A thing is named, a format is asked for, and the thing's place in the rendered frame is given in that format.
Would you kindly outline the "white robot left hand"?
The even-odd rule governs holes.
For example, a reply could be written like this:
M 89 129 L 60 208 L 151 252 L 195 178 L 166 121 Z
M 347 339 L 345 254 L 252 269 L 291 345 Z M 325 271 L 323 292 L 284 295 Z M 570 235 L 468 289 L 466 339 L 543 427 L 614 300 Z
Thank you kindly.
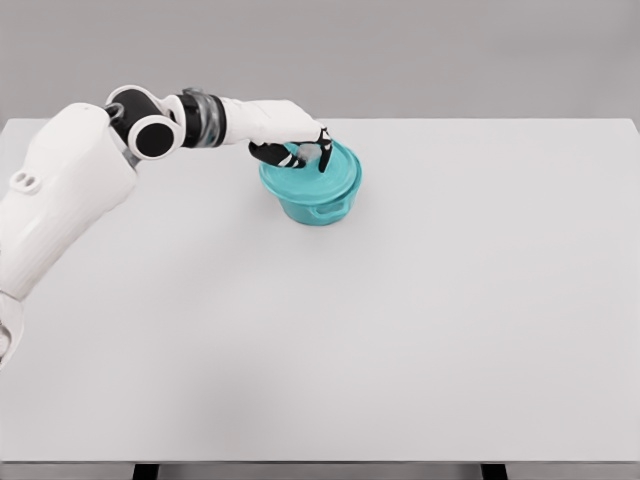
M 256 127 L 249 152 L 257 160 L 278 168 L 304 168 L 318 159 L 323 174 L 330 162 L 333 141 L 328 128 L 290 100 L 257 100 Z

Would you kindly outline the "teal pot lid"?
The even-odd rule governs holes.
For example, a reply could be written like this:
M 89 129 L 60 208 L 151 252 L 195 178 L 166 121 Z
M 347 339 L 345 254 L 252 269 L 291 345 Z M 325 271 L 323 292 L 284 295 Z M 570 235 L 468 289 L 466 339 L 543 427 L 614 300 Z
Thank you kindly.
M 356 182 L 360 163 L 355 153 L 334 141 L 329 163 L 323 173 L 319 160 L 303 168 L 259 166 L 259 177 L 265 188 L 278 199 L 303 205 L 319 205 L 347 193 Z

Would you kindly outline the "teal pot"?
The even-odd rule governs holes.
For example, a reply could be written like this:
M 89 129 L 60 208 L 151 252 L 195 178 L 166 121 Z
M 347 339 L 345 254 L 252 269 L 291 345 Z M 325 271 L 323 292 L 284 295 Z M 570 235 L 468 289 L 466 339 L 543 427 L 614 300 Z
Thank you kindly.
M 279 202 L 284 213 L 292 220 L 304 225 L 325 226 L 340 221 L 351 212 L 357 198 L 361 180 L 362 168 L 360 165 L 356 182 L 347 193 L 335 200 L 319 205 L 293 203 L 278 199 L 274 194 L 271 194 Z

